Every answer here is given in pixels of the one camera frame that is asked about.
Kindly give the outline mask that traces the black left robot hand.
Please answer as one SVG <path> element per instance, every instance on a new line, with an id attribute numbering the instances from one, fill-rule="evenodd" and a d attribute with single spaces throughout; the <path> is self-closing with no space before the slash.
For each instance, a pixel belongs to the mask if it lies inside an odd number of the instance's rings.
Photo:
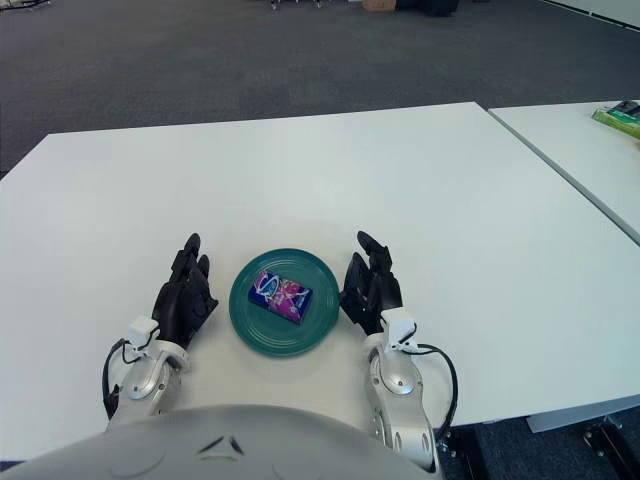
<path id="1" fill-rule="evenodd" d="M 158 339 L 184 350 L 218 305 L 209 283 L 210 260 L 199 254 L 200 246 L 199 234 L 193 233 L 177 252 L 151 315 L 158 322 Z"/>

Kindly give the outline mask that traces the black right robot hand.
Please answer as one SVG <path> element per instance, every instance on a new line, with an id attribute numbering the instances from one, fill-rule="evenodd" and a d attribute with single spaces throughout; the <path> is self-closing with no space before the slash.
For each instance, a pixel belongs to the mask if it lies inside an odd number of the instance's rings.
<path id="1" fill-rule="evenodd" d="M 389 248 L 364 231 L 357 233 L 357 241 L 368 261 L 358 252 L 352 255 L 339 300 L 351 322 L 372 335 L 383 331 L 383 311 L 403 306 L 401 290 L 391 271 Z"/>

